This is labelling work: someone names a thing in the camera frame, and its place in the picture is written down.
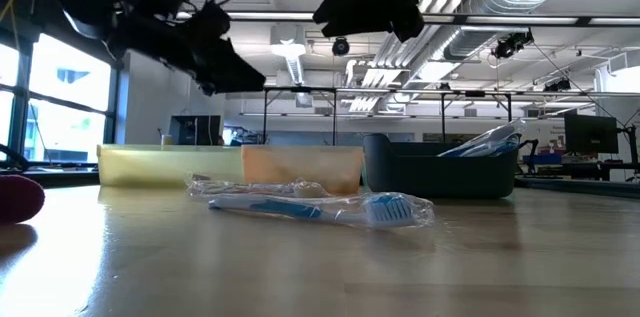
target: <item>computer monitor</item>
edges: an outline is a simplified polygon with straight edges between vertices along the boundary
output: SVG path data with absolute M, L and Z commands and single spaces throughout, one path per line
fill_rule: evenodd
M 169 133 L 183 146 L 217 146 L 220 116 L 173 116 Z
M 615 118 L 565 115 L 567 152 L 618 153 L 618 126 Z

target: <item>plastic wrapper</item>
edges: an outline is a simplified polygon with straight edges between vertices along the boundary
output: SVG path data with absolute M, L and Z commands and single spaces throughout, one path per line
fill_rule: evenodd
M 494 128 L 471 141 L 440 154 L 440 157 L 495 157 L 518 149 L 527 129 L 523 120 Z
M 187 192 L 198 199 L 209 200 L 218 194 L 263 194 L 282 197 L 319 198 L 330 196 L 318 183 L 302 179 L 294 183 L 234 183 L 211 180 L 207 176 L 193 174 L 187 178 Z
M 373 229 L 426 227 L 435 222 L 433 203 L 402 193 L 367 193 L 347 198 L 315 199 L 264 194 L 218 194 L 209 201 L 209 208 Z

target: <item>pink ball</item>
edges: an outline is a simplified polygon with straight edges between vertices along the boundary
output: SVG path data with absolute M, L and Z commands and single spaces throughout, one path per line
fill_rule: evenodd
M 44 205 L 44 190 L 22 176 L 0 176 L 0 225 L 33 218 Z

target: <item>window frame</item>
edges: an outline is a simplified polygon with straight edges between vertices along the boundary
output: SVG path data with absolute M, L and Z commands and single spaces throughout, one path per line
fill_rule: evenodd
M 7 47 L 18 50 L 19 58 L 18 58 L 18 76 L 15 86 L 4 85 L 0 83 L 0 91 L 6 91 L 12 93 L 13 98 L 13 108 L 11 110 L 10 117 L 10 126 L 9 126 L 9 143 L 8 147 L 12 150 L 18 152 L 20 155 L 24 155 L 25 152 L 25 136 L 27 133 L 27 119 L 28 119 L 28 108 L 29 101 L 31 99 L 40 100 L 49 102 L 54 105 L 59 105 L 67 108 L 71 108 L 74 110 L 96 113 L 105 116 L 105 128 L 104 128 L 104 137 L 102 143 L 113 143 L 115 140 L 115 125 L 116 125 L 116 106 L 117 106 L 117 93 L 118 86 L 120 81 L 120 74 L 122 71 L 122 67 L 119 64 L 111 64 L 111 75 L 109 81 L 109 96 L 108 96 L 108 106 L 106 111 L 100 111 L 95 108 L 67 101 L 64 99 L 60 99 L 53 96 L 48 96 L 41 93 L 31 92 L 29 90 L 29 82 L 31 75 L 31 64 L 33 61 L 33 47 L 37 41 L 28 41 L 23 37 L 18 37 L 19 48 L 16 48 L 15 36 L 12 33 L 9 33 L 6 30 L 0 29 L 0 44 L 5 45 Z M 78 49 L 88 55 L 93 56 L 91 53 L 87 51 Z M 32 166 L 49 166 L 51 165 L 48 161 L 38 162 L 38 161 L 29 161 Z M 96 163 L 68 163 L 61 161 L 52 161 L 54 165 L 73 165 L 79 167 L 93 167 Z

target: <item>orange plastic bin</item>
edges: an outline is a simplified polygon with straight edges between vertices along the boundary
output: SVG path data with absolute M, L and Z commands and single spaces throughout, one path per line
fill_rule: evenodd
M 360 189 L 364 159 L 361 147 L 242 146 L 247 183 L 317 182 L 335 195 Z

